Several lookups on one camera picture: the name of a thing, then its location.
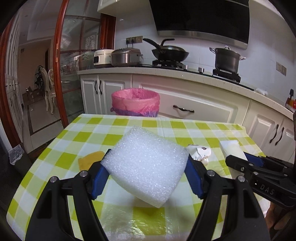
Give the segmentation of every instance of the clear plastic bag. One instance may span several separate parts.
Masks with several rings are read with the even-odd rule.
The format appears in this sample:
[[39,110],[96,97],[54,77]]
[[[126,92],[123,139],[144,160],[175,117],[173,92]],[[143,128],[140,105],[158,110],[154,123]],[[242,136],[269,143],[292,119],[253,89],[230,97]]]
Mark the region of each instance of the clear plastic bag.
[[22,147],[17,145],[15,148],[12,148],[8,151],[10,164],[15,165],[15,163],[22,158],[22,155],[24,154],[24,150]]
[[160,96],[145,89],[131,88],[112,93],[112,108],[118,115],[157,117]]

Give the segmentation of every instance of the pot handle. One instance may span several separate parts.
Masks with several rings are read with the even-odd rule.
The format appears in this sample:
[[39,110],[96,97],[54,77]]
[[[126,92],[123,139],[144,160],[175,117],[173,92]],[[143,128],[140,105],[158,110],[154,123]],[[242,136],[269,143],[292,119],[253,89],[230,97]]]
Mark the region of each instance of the pot handle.
[[213,52],[214,54],[216,53],[216,51],[215,51],[214,48],[211,48],[211,47],[210,47],[209,49],[210,49],[210,51]]
[[174,38],[171,38],[171,39],[164,39],[164,40],[161,42],[160,46],[163,46],[163,44],[165,43],[165,41],[173,41],[173,40],[175,40],[175,39],[174,39]]
[[150,43],[151,45],[153,45],[155,48],[157,48],[158,50],[160,50],[160,45],[158,45],[156,42],[154,42],[151,39],[143,39],[143,41]]

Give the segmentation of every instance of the black range hood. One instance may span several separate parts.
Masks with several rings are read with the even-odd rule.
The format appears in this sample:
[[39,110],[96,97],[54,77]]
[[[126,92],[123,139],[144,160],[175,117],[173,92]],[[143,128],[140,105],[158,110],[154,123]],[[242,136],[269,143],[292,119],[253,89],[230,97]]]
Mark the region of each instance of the black range hood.
[[246,49],[248,0],[149,0],[159,36],[196,37]]

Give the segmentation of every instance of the pink trash bag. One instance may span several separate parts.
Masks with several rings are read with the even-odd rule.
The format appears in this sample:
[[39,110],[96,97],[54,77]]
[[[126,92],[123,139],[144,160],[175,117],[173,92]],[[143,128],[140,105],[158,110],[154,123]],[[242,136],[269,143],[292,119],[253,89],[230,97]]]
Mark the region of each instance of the pink trash bag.
[[158,93],[145,89],[124,89],[111,95],[112,108],[118,115],[157,117],[160,96]]

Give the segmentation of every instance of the foam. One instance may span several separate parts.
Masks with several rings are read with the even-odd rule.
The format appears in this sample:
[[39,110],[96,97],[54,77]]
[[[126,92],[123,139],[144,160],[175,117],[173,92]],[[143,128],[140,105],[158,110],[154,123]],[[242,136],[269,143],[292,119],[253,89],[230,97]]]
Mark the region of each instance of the foam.
[[133,127],[105,156],[102,165],[125,190],[161,207],[184,173],[188,151],[140,127]]

